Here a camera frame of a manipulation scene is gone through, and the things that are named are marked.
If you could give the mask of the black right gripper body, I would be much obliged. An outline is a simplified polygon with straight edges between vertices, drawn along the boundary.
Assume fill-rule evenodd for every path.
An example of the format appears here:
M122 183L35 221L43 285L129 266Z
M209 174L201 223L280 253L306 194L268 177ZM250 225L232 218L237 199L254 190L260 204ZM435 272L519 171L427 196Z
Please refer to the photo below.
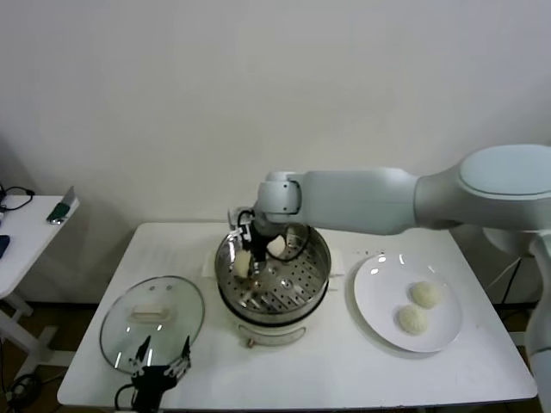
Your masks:
M278 237L278 233L259 232L254 223L246 225L246 228L245 249L251 253L255 261L265 261L268 244Z

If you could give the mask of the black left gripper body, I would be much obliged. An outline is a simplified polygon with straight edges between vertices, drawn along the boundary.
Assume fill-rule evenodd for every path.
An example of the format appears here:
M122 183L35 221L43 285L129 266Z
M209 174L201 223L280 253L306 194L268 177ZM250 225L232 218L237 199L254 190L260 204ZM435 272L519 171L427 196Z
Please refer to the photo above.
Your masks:
M135 389L133 410L139 413L157 412L164 393L176 384L176 374L169 366L144 367L132 377Z

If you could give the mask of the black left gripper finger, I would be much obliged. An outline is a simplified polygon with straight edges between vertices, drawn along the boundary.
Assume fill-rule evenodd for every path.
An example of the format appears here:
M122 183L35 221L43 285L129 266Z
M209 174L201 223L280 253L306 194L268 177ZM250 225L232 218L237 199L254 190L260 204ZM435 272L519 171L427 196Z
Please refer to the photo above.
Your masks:
M144 361L150 347L150 337L147 336L142 344L139 345L135 356L129 359L132 377L137 377L143 373Z
M181 354L169 364L164 375L171 379L180 379L190 367L190 336L187 336Z

